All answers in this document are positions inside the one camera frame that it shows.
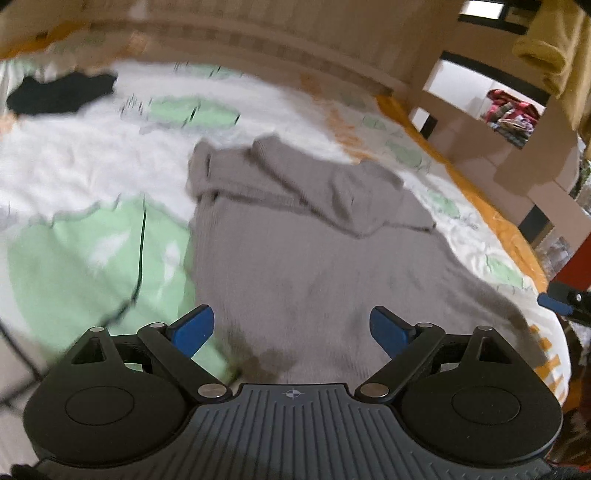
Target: green cloth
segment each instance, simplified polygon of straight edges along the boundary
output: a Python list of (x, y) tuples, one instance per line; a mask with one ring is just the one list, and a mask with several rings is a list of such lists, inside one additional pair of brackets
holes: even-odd
[[(22, 316), (50, 359), (131, 297), (144, 208), (142, 286), (136, 305), (109, 328), (111, 334), (172, 323), (195, 307), (185, 268), (191, 265), (189, 229), (143, 198), (30, 225), (9, 246), (9, 274)], [(213, 338), (193, 359), (224, 382), (234, 378)]]

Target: green pattern on sheet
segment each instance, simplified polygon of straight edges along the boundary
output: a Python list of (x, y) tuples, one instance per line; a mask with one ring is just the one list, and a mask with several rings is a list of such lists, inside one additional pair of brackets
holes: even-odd
[(340, 98), (346, 106), (356, 110), (364, 111), (367, 108), (363, 99), (354, 93), (344, 92)]
[(144, 108), (148, 119), (181, 127), (228, 128), (240, 117), (237, 110), (198, 96), (155, 98)]
[[(196, 304), (187, 275), (192, 264), (188, 227), (148, 202), (145, 208), (140, 295), (121, 322), (109, 328), (114, 335), (135, 333), (151, 322), (171, 323)], [(15, 300), (49, 357), (66, 350), (131, 296), (143, 215), (142, 198), (127, 200), (28, 226), (9, 246)], [(220, 380), (233, 377), (213, 338), (193, 359)]]
[(524, 287), (523, 276), (501, 260), (490, 255), (486, 256), (486, 265), (499, 283), (517, 288)]
[(386, 124), (382, 122), (379, 118), (375, 118), (374, 116), (365, 115), (363, 117), (362, 123), (367, 128), (373, 128), (374, 130), (382, 130), (386, 131)]
[(418, 149), (411, 150), (409, 148), (403, 147), (402, 145), (398, 145), (392, 140), (388, 140), (386, 142), (386, 147), (388, 147), (390, 151), (394, 153), (396, 160), (398, 160), (399, 163), (406, 165), (409, 168), (418, 170), (419, 168), (425, 166), (423, 162), (423, 155)]
[(449, 218), (460, 218), (460, 209), (457, 207), (456, 202), (434, 190), (429, 190), (428, 195), (439, 212), (444, 213)]

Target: red object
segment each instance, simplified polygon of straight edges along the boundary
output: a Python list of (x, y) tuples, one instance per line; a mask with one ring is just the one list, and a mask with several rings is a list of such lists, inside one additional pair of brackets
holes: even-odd
[(531, 103), (519, 100), (504, 90), (489, 90), (489, 92), (486, 94), (486, 97), (492, 100), (492, 106), (485, 115), (485, 121), (487, 123), (490, 121), (491, 115), (500, 106), (506, 105), (507, 103), (511, 103), (513, 108), (515, 108), (515, 111), (504, 118), (514, 119), (519, 115), (523, 115), (532, 123), (534, 127), (537, 125), (538, 120), (540, 119), (540, 114), (536, 110), (535, 106), (533, 106)]
[(558, 272), (555, 280), (578, 290), (586, 291), (591, 288), (591, 235)]

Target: blue clamp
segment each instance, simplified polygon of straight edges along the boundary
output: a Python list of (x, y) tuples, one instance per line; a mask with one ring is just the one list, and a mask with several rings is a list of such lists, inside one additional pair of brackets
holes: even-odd
[(391, 359), (401, 353), (417, 336), (417, 329), (384, 307), (369, 314), (369, 331)]
[(560, 282), (551, 282), (548, 292), (538, 296), (538, 305), (568, 320), (591, 327), (591, 293)]
[(165, 335), (185, 356), (191, 358), (213, 334), (213, 324), (211, 307), (200, 305), (166, 327)]

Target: window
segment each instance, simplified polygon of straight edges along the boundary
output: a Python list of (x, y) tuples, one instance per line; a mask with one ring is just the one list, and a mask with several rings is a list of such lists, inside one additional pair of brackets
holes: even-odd
[(464, 4), (462, 15), (471, 15), (473, 17), (484, 17), (498, 20), (501, 16), (504, 4), (502, 2), (483, 2), (481, 0), (470, 0)]
[(414, 114), (411, 116), (410, 121), (418, 131), (421, 131), (425, 125), (425, 122), (427, 121), (427, 118), (429, 118), (429, 112), (423, 110), (422, 108), (417, 108)]
[(540, 0), (469, 0), (458, 20), (523, 35), (539, 8)]

